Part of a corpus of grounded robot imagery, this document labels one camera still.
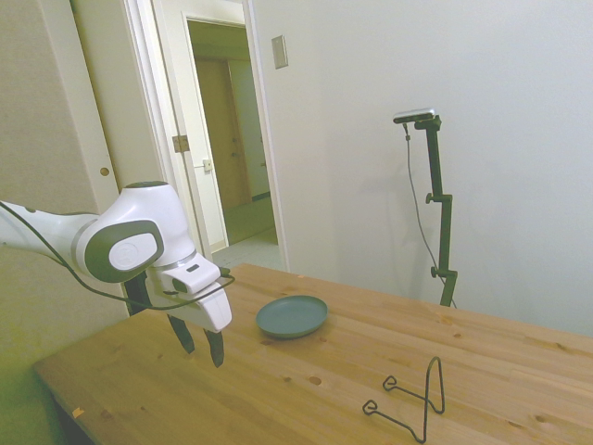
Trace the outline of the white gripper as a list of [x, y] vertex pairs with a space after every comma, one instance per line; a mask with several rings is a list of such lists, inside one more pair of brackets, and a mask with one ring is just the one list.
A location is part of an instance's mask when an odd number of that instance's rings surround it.
[[211, 360], [216, 368], [224, 363], [221, 332], [232, 320], [232, 311], [219, 276], [149, 272], [149, 298], [158, 308], [168, 307], [170, 326], [184, 351], [191, 354], [195, 343], [186, 322], [203, 328]]

